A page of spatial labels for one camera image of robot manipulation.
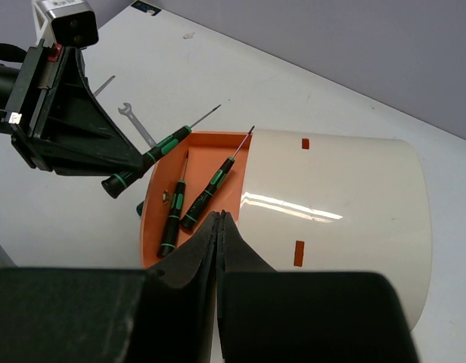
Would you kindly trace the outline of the white cylindrical drawer cabinet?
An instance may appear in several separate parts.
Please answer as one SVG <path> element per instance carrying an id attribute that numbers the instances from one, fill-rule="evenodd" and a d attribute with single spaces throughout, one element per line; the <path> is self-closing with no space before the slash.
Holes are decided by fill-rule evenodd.
<path id="1" fill-rule="evenodd" d="M 257 129 L 238 229 L 279 271 L 375 271 L 409 327 L 430 286 L 432 228 L 415 149 L 397 139 Z"/>

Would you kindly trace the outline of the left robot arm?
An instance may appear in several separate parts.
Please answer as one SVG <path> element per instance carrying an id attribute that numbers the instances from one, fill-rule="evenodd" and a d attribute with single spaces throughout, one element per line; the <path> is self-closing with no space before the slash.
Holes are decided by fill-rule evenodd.
<path id="1" fill-rule="evenodd" d="M 0 133 L 32 169 L 68 176 L 146 172 L 141 154 L 99 104 L 78 48 L 0 44 Z"/>

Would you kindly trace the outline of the large green-handled screwdriver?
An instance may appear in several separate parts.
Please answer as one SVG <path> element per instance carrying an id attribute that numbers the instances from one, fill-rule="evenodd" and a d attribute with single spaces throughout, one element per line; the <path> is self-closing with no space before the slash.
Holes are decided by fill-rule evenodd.
<path id="1" fill-rule="evenodd" d="M 140 204 L 137 205 L 136 212 L 138 216 L 142 216 L 143 207 L 144 207 L 144 202 L 140 202 Z"/>

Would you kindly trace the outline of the small precision screwdriver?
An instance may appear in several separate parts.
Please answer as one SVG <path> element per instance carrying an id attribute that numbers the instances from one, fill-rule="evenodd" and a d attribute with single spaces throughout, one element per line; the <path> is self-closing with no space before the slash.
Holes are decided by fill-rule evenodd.
<path id="1" fill-rule="evenodd" d="M 255 126 L 252 126 L 248 133 L 244 136 L 241 143 L 238 145 L 235 152 L 225 159 L 222 165 L 216 170 L 215 174 L 210 179 L 207 186 L 196 197 L 191 204 L 185 215 L 180 220 L 180 225 L 187 231 L 193 231 L 194 226 L 198 223 L 199 218 L 203 215 L 205 210 L 213 199 L 215 193 L 221 188 L 222 183 L 228 177 L 228 173 L 232 169 L 236 161 L 236 156 L 241 148 L 244 146 L 247 139 L 253 133 Z"/>
<path id="2" fill-rule="evenodd" d="M 177 147 L 191 133 L 192 128 L 206 119 L 211 113 L 215 112 L 221 105 L 214 107 L 211 111 L 202 116 L 199 120 L 191 125 L 185 125 L 164 138 L 159 144 L 156 144 L 149 151 L 142 155 L 142 167 L 139 171 L 128 172 L 122 171 L 112 174 L 109 178 L 103 180 L 101 185 L 103 189 L 114 199 L 116 199 L 125 189 L 144 176 L 144 174 L 154 166 L 159 160 L 166 156 L 170 151 Z"/>
<path id="3" fill-rule="evenodd" d="M 179 237 L 179 222 L 182 214 L 182 207 L 185 198 L 185 172 L 188 164 L 188 152 L 185 155 L 185 161 L 182 167 L 180 179 L 176 183 L 172 201 L 169 206 L 169 213 L 164 225 L 163 234 L 160 241 L 160 247 L 157 253 L 159 258 L 168 256 L 176 249 Z"/>

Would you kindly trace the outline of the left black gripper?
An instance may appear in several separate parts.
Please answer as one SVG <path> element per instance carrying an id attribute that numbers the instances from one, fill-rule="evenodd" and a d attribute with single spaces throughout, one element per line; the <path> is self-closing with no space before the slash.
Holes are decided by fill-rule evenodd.
<path id="1" fill-rule="evenodd" d="M 24 51 L 0 43 L 0 60 L 22 63 L 2 124 L 31 168 L 68 176 L 144 170 L 145 155 L 93 96 L 79 49 L 41 41 Z"/>

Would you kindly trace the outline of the orange top drawer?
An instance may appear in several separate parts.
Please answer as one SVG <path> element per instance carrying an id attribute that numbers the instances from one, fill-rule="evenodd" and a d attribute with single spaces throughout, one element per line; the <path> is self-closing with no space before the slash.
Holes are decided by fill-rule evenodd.
<path id="1" fill-rule="evenodd" d="M 235 157 L 235 164 L 199 222 L 203 222 L 209 212 L 222 210 L 238 220 L 251 138 L 246 138 L 240 151 L 236 149 L 245 135 L 244 132 L 192 132 L 155 164 L 141 214 L 143 267 L 148 268 L 160 260 L 157 254 L 177 182 L 185 180 L 182 208 L 185 213 L 230 156 Z"/>

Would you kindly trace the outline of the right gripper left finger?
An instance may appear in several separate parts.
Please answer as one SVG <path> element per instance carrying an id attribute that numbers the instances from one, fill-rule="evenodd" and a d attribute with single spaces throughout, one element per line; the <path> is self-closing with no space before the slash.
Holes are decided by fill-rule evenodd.
<path id="1" fill-rule="evenodd" d="M 146 269 L 0 268 L 0 362 L 208 362 L 219 222 Z"/>

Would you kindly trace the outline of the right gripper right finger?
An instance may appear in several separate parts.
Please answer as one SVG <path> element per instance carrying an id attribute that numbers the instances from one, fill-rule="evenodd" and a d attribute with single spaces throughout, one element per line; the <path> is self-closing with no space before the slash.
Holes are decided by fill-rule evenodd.
<path id="1" fill-rule="evenodd" d="M 399 298 L 366 271 L 280 272 L 222 212 L 217 321 L 226 362 L 417 362 Z"/>

